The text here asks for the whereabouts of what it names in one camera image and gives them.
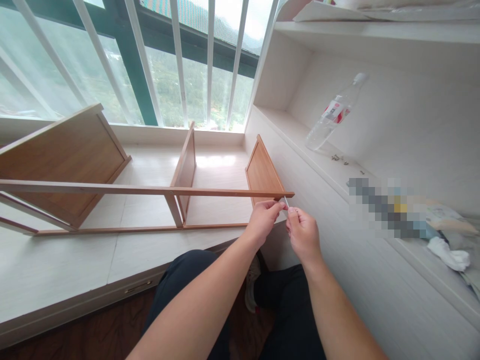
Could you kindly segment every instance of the wooden divider panel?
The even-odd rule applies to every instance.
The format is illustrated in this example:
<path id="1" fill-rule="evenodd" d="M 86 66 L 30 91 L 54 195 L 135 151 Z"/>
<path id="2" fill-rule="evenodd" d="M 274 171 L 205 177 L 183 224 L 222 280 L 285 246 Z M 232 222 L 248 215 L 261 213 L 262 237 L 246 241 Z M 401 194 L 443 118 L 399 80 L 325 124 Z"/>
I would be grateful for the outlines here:
<path id="1" fill-rule="evenodd" d="M 248 161 L 245 172 L 248 188 L 250 190 L 262 190 L 268 192 L 285 191 L 282 181 L 277 174 L 277 170 L 275 170 L 274 163 L 272 162 L 260 135 L 257 135 L 256 137 L 255 147 L 251 152 L 250 160 Z M 273 199 L 273 197 L 252 197 L 251 203 L 255 206 L 258 202 Z"/>
<path id="2" fill-rule="evenodd" d="M 180 159 L 178 159 L 175 173 L 173 174 L 173 179 L 170 184 L 172 187 L 191 188 L 194 183 L 195 169 L 197 167 L 197 161 L 195 159 L 194 127 L 195 122 L 192 121 L 181 150 Z M 187 219 L 187 211 L 189 209 L 190 196 L 180 195 L 176 198 L 183 223 L 185 223 Z"/>
<path id="3" fill-rule="evenodd" d="M 0 149 L 0 178 L 112 184 L 131 159 L 102 114 L 89 106 Z M 15 192 L 16 197 L 79 227 L 102 195 Z"/>

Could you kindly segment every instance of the white cloth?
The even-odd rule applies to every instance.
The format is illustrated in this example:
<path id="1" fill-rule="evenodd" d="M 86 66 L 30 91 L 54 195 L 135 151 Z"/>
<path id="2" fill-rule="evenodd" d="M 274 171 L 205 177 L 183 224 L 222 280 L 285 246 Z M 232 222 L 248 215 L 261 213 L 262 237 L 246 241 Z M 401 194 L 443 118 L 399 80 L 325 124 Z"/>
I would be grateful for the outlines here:
<path id="1" fill-rule="evenodd" d="M 450 246 L 440 237 L 433 237 L 427 248 L 437 255 L 449 268 L 463 272 L 470 265 L 470 255 L 463 250 L 450 251 Z"/>

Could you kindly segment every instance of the shoe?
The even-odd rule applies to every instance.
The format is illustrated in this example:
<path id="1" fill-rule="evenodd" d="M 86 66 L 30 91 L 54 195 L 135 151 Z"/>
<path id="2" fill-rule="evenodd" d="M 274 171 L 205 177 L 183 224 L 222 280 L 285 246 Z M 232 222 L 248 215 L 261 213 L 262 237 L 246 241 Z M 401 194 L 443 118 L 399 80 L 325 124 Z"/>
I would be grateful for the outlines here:
<path id="1" fill-rule="evenodd" d="M 259 310 L 254 297 L 255 280 L 262 274 L 260 269 L 260 261 L 257 255 L 253 258 L 250 268 L 246 273 L 246 287 L 245 287 L 245 306 L 252 314 L 256 314 Z"/>

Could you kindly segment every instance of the bottle cap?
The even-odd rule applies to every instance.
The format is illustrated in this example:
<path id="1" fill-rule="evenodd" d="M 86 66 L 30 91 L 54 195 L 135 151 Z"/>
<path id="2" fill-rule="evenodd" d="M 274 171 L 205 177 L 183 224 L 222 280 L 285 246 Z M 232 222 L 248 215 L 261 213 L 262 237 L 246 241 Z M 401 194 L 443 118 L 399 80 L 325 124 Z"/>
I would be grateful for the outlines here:
<path id="1" fill-rule="evenodd" d="M 367 79 L 369 78 L 369 75 L 364 73 L 364 72 L 359 72 L 355 78 L 353 79 L 354 83 L 359 83 L 363 84 Z"/>

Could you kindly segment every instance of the drawer handle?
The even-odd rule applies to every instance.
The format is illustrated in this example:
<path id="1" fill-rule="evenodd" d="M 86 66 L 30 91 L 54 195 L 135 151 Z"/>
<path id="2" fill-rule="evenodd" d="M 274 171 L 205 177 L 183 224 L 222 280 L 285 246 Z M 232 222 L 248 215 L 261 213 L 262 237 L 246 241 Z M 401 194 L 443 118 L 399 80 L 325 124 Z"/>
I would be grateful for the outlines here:
<path id="1" fill-rule="evenodd" d="M 147 282 L 143 283 L 143 284 L 140 284 L 138 286 L 135 286 L 135 287 L 132 287 L 131 289 L 127 289 L 125 290 L 125 294 L 128 294 L 128 293 L 131 293 L 131 292 L 134 292 L 135 290 L 138 290 L 144 286 L 147 286 L 147 285 L 150 285 L 152 283 L 152 280 L 148 280 Z"/>

